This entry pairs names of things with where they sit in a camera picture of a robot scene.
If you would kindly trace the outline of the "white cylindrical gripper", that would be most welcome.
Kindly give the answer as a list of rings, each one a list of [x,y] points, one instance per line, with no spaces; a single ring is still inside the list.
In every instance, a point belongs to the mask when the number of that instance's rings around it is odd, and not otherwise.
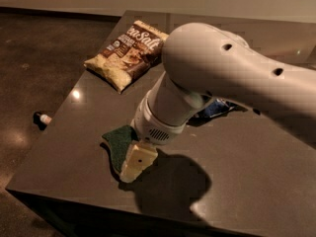
[[[124,183],[134,182],[153,164],[158,152],[152,144],[166,145],[185,128],[183,124],[169,125],[155,117],[149,108],[148,96],[140,102],[130,125],[136,131],[138,138],[144,142],[132,141],[127,149],[119,173],[119,178]]]

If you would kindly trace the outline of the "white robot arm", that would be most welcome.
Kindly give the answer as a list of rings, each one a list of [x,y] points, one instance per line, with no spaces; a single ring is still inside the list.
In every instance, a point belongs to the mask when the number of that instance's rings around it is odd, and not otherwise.
[[[211,98],[221,98],[258,110],[316,144],[315,71],[269,59],[243,39],[201,23],[174,29],[163,45],[162,62],[165,72],[131,122],[139,140],[167,144]]]

